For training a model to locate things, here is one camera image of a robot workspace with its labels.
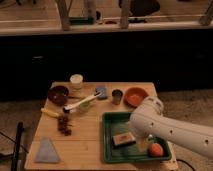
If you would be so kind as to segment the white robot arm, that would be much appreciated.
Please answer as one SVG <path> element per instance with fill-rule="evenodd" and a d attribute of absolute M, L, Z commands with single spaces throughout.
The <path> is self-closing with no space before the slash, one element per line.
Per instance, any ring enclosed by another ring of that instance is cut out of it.
<path fill-rule="evenodd" d="M 151 134 L 213 159 L 213 127 L 165 117 L 163 110 L 158 97 L 146 97 L 130 115 L 131 132 L 136 137 Z"/>

